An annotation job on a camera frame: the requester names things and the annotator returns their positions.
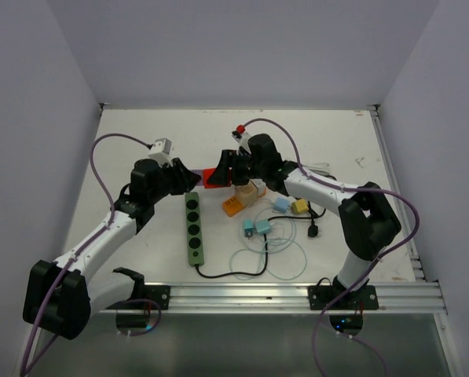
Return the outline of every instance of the green power strip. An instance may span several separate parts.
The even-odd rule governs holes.
[[[204,264],[203,236],[201,235],[200,196],[197,192],[185,194],[185,220],[189,264]]]

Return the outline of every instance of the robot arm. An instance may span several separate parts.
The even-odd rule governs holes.
[[[344,192],[312,181],[299,169],[297,163],[282,160],[269,135],[251,137],[241,129],[234,131],[233,137],[239,143],[239,149],[222,151],[220,162],[208,179],[209,184],[246,185],[249,179],[261,178],[274,192],[309,200],[340,217],[350,251],[332,283],[335,296],[350,288],[364,275],[379,252],[400,232],[400,222],[383,194]],[[325,177],[320,177],[320,180],[341,188],[359,187]],[[369,182],[362,187],[379,186]],[[351,291],[362,289],[367,280],[365,277]]]
[[[23,310],[25,321],[34,323],[46,292],[69,263],[47,303],[41,328],[73,339],[92,314],[128,298],[142,298],[145,280],[134,271],[119,268],[108,281],[92,279],[107,259],[147,224],[157,202],[167,195],[191,191],[201,179],[187,170],[180,159],[170,159],[170,147],[170,141],[160,139],[152,145],[148,159],[134,164],[130,183],[114,203],[113,213],[110,212],[78,246],[53,262],[39,261],[32,267]],[[100,231],[103,232],[99,237],[85,247],[86,241]]]

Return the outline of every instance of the table surface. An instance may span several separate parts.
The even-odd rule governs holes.
[[[306,165],[328,163],[330,173],[340,181],[363,185],[374,181],[389,188],[387,169],[377,141],[372,119],[364,111],[332,110],[105,110],[97,136],[120,132],[138,137],[148,143],[167,137],[172,140],[173,157],[180,157],[189,169],[215,167],[222,149],[235,149],[231,131],[249,119],[266,117],[285,126],[295,139]],[[284,159],[295,160],[288,139],[276,127],[265,123],[250,126],[250,134],[267,133],[275,141]],[[129,182],[136,160],[146,157],[146,149],[138,144],[112,137],[103,140],[95,152],[95,164],[113,196]],[[229,271],[231,255],[243,248],[240,224],[254,218],[269,203],[260,200],[250,208],[228,218],[222,202],[234,193],[234,188],[196,189],[200,196],[201,223],[205,265],[202,272],[219,274]],[[280,194],[268,192],[266,198]],[[314,206],[317,212],[321,208]],[[74,247],[96,227],[108,212],[108,202],[90,169],[82,186],[65,251]],[[271,210],[260,218],[273,216]],[[296,241],[307,254],[308,265],[296,283],[313,283],[321,277],[334,277],[341,269],[347,254],[339,218],[328,212],[317,220],[320,235],[307,237],[308,221],[297,221]],[[283,220],[271,236],[288,236],[289,221]],[[248,241],[253,248],[262,243],[255,237]],[[410,250],[402,247],[388,255],[372,271],[371,281],[414,281],[409,259]],[[233,261],[236,270],[254,272],[259,256],[240,252]],[[125,243],[103,265],[94,279],[105,278],[116,267],[134,269],[147,281],[162,283],[205,282],[189,266],[185,234],[185,204],[183,196],[168,196],[156,205],[152,220],[132,240]],[[304,257],[297,245],[269,256],[269,268],[278,276],[292,278],[304,266]],[[252,280],[274,283],[279,280],[268,273]],[[216,282],[239,282],[234,276]]]

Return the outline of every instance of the light blue block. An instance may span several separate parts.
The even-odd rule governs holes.
[[[243,230],[244,230],[244,236],[247,238],[250,238],[253,236],[253,221],[250,219],[244,220],[243,221]]]
[[[290,202],[283,198],[277,198],[276,202],[274,202],[274,210],[281,212],[282,214],[286,214],[288,207],[290,206]]]
[[[255,228],[257,229],[257,233],[260,235],[264,235],[271,232],[271,225],[269,225],[269,222],[267,220],[257,221],[255,223]]]

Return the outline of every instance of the red object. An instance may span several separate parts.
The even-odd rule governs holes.
[[[214,171],[215,171],[214,167],[212,167],[210,169],[203,169],[204,188],[206,188],[206,189],[219,189],[219,188],[222,188],[222,187],[230,187],[230,185],[231,185],[231,170],[229,170],[229,184],[228,185],[225,185],[225,186],[222,186],[222,185],[209,185],[208,184],[208,179],[210,178],[210,176],[213,174]]]

